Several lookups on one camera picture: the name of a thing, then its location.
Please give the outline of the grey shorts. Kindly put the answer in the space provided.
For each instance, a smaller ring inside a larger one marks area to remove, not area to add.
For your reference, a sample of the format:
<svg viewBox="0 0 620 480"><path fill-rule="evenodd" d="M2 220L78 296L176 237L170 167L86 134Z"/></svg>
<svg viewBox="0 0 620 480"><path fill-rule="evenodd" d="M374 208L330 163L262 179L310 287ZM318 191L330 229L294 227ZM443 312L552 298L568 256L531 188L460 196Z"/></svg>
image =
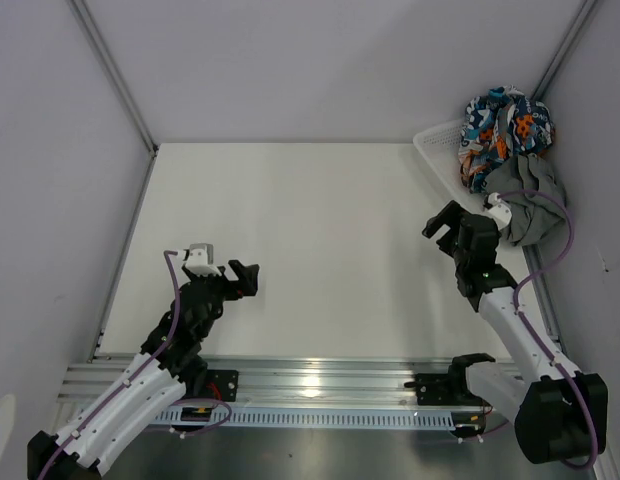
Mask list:
<svg viewBox="0 0 620 480"><path fill-rule="evenodd" d="M563 211L544 197L566 206L565 188L550 162L535 154L509 158L486 176L484 188L487 194L518 191L505 199L512 219L504 235L513 246L537 244L566 220Z"/></svg>

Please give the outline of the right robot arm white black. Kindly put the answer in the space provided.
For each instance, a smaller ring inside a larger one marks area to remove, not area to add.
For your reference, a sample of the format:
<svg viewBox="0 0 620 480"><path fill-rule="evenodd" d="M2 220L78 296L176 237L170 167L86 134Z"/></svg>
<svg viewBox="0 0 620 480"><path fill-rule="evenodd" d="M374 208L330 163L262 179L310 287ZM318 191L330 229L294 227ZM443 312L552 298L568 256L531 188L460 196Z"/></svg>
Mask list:
<svg viewBox="0 0 620 480"><path fill-rule="evenodd" d="M437 245L454 261L459 293L496 332L519 371L506 373L487 354L458 356L448 370L448 395L462 404L477 397L495 408L513 425L531 463L591 467L606 448L604 380L583 372L533 325L521 284L496 261L500 232L493 219L450 201L422 234L431 238L442 227L448 230Z"/></svg>

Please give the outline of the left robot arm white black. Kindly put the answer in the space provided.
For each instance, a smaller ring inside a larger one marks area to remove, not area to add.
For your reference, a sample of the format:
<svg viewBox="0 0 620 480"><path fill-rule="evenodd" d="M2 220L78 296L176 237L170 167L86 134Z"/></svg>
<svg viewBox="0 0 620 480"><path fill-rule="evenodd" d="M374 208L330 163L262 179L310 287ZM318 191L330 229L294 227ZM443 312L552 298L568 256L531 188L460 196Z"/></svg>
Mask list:
<svg viewBox="0 0 620 480"><path fill-rule="evenodd" d="M27 445L30 479L101 479L152 421L207 387L202 342L228 302L258 292L260 267L230 260L196 271L184 284L124 372L82 413L54 434L40 431Z"/></svg>

